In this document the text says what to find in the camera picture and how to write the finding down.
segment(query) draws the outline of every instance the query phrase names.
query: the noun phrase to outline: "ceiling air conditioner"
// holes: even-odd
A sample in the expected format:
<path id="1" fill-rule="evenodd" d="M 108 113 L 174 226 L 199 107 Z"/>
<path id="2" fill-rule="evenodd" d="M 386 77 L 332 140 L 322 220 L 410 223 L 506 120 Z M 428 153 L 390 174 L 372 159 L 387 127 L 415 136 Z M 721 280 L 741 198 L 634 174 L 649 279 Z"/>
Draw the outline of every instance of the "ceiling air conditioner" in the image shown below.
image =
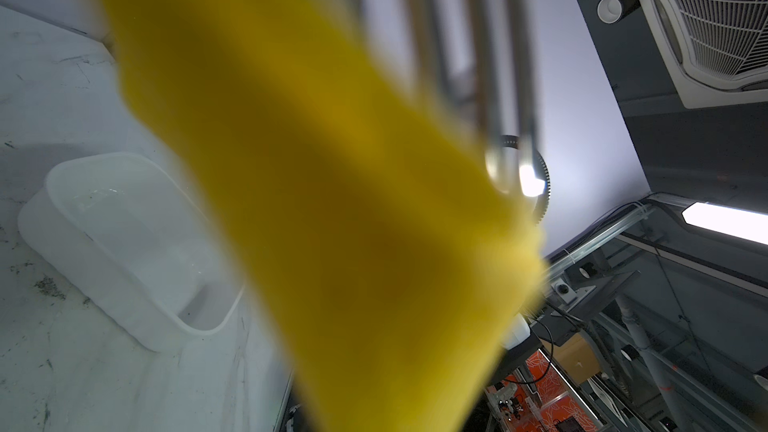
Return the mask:
<path id="1" fill-rule="evenodd" d="M 640 0 L 688 109 L 768 101 L 768 0 Z"/>

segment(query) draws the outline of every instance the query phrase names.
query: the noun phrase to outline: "blurred yellow object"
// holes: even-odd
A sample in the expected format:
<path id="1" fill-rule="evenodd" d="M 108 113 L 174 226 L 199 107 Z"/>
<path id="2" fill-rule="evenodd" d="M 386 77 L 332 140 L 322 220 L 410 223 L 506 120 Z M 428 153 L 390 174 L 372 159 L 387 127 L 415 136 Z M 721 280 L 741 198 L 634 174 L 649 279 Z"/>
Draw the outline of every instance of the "blurred yellow object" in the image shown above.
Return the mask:
<path id="1" fill-rule="evenodd" d="M 527 206 L 313 0 L 104 0 L 129 107 L 195 174 L 322 430 L 455 430 L 539 285 Z"/>

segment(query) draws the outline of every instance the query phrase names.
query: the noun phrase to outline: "white grille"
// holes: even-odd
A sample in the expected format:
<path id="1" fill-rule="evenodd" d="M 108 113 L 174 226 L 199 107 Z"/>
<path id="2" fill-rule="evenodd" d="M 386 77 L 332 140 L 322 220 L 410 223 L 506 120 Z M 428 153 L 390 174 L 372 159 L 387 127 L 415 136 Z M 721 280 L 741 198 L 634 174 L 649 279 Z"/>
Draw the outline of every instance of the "white grille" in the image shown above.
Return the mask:
<path id="1" fill-rule="evenodd" d="M 692 61 L 721 79 L 768 70 L 768 0 L 675 0 Z"/>

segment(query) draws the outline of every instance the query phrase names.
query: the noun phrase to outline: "white basin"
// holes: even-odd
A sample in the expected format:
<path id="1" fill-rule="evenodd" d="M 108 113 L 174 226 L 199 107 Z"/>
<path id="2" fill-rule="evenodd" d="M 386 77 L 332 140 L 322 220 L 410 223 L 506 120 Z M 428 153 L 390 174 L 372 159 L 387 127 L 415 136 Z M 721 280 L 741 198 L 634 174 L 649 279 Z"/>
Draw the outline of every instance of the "white basin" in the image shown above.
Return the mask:
<path id="1" fill-rule="evenodd" d="M 22 208 L 18 229 L 149 350 L 215 334 L 243 293 L 205 216 L 136 154 L 57 165 Z"/>

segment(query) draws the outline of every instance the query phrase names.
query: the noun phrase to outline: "orange patterned surface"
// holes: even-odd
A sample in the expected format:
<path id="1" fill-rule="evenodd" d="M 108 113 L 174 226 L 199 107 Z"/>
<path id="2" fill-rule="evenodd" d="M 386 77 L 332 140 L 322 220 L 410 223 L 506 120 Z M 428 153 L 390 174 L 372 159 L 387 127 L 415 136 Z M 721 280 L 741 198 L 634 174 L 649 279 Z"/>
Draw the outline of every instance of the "orange patterned surface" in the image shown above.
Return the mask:
<path id="1" fill-rule="evenodd" d="M 535 378 L 541 377 L 547 369 L 548 361 L 540 350 L 536 350 L 527 362 L 528 369 Z M 570 417 L 576 418 L 585 432 L 595 432 L 598 429 L 584 410 L 571 398 L 570 394 L 566 394 L 553 402 L 554 399 L 567 391 L 562 379 L 553 370 L 550 370 L 546 377 L 537 382 L 536 386 L 545 406 L 542 408 L 543 423 L 539 422 L 538 418 L 533 415 L 527 404 L 523 404 L 525 411 L 520 420 L 513 418 L 512 422 L 508 424 L 510 430 L 514 432 L 557 432 L 558 429 L 554 425 Z M 523 388 L 519 388 L 515 395 L 518 399 L 526 396 Z"/>

